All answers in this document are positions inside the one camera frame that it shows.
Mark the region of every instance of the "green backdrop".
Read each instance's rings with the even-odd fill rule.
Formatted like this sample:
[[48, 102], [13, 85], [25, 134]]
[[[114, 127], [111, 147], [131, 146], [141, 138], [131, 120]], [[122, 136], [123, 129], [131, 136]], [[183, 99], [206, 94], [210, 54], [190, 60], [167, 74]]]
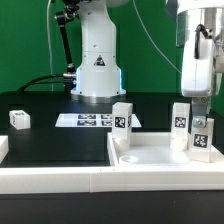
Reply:
[[[135, 0], [142, 20], [162, 52], [181, 69], [182, 49], [175, 47], [176, 24], [165, 12], [165, 0]], [[28, 81], [50, 74], [47, 42], [48, 0], [1, 0], [0, 7], [0, 93], [17, 90]], [[66, 71], [65, 56], [54, 15], [63, 10], [61, 0], [51, 5], [51, 40], [54, 74]], [[108, 9], [117, 26], [117, 64], [128, 92], [180, 92], [180, 75], [158, 53], [143, 30], [132, 0]], [[81, 63], [81, 24], [67, 24], [75, 66]], [[29, 90], [52, 90], [35, 86]], [[224, 87], [214, 97], [213, 108], [224, 115]]]

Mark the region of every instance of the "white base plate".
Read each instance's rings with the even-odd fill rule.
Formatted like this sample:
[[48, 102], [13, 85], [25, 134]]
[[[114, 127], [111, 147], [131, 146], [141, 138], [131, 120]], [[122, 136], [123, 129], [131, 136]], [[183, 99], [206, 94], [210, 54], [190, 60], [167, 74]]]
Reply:
[[224, 189], [224, 156], [217, 149], [212, 147], [212, 163], [190, 161], [187, 152], [169, 150], [169, 136], [133, 133], [133, 155], [149, 146], [137, 164], [118, 163], [109, 133], [111, 167], [2, 168], [0, 194]]

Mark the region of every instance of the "black cable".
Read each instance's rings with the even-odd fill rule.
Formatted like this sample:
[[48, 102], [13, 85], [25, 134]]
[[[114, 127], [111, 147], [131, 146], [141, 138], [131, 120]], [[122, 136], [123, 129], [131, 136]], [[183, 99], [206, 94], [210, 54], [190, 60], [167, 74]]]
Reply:
[[42, 77], [33, 79], [30, 82], [28, 82], [27, 84], [21, 86], [17, 91], [24, 91], [28, 86], [32, 85], [33, 83], [36, 83], [36, 82], [41, 81], [41, 80], [53, 79], [53, 78], [63, 78], [63, 75], [62, 74], [46, 75], [46, 76], [42, 76]]
[[66, 83], [70, 83], [70, 82], [62, 82], [62, 81], [54, 81], [54, 82], [34, 82], [34, 83], [27, 83], [26, 85], [20, 87], [18, 89], [18, 91], [24, 91], [26, 88], [28, 88], [29, 86], [32, 86], [32, 85], [42, 85], [42, 84], [66, 84]]
[[199, 59], [200, 55], [200, 32], [204, 35], [205, 38], [208, 38], [208, 33], [206, 31], [205, 26], [202, 24], [199, 24], [195, 31], [195, 47], [194, 47], [194, 58]]

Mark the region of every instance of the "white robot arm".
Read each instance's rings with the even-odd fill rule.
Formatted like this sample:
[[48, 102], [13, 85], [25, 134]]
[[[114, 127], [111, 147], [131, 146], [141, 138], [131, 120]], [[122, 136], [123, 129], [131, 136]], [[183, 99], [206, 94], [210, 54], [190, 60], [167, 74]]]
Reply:
[[125, 95], [126, 91], [121, 85], [121, 70], [116, 64], [116, 27], [109, 18], [107, 7], [122, 6], [129, 0], [62, 1], [66, 4], [65, 12], [70, 10], [69, 6], [75, 8], [82, 26], [82, 63], [76, 70], [76, 87], [71, 90], [72, 98], [107, 103], [114, 97]]
[[184, 47], [182, 94], [192, 97], [193, 125], [204, 128], [210, 98], [218, 93], [224, 72], [224, 1], [167, 0], [166, 4], [173, 18], [176, 9], [177, 46]]

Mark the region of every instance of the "table surface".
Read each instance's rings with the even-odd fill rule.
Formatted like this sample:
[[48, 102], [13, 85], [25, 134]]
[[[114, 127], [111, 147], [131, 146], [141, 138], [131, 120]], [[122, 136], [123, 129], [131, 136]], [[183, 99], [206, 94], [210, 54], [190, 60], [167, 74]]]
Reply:
[[[177, 94], [128, 93], [142, 128], [170, 131]], [[111, 128], [56, 128], [60, 113], [112, 113], [114, 104], [72, 101], [60, 92], [7, 92], [0, 95], [0, 135], [9, 136], [9, 153], [0, 167], [109, 166], [106, 149]], [[31, 129], [17, 131], [9, 111], [24, 110]], [[224, 118], [215, 112], [213, 145], [224, 152]], [[224, 191], [109, 192], [0, 195], [7, 223], [224, 223]]]

